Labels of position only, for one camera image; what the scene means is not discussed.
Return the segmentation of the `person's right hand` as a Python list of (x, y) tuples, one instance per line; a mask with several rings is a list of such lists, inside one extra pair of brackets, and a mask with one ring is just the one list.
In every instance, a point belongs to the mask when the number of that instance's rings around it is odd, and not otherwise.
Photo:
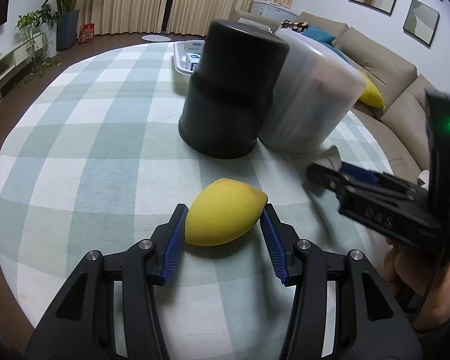
[(450, 319), (450, 262), (434, 270), (435, 264), (402, 249), (387, 239), (389, 251), (384, 259), (383, 279), (394, 294), (403, 282), (418, 295), (425, 297), (425, 303), (413, 323), (418, 330), (437, 328)]

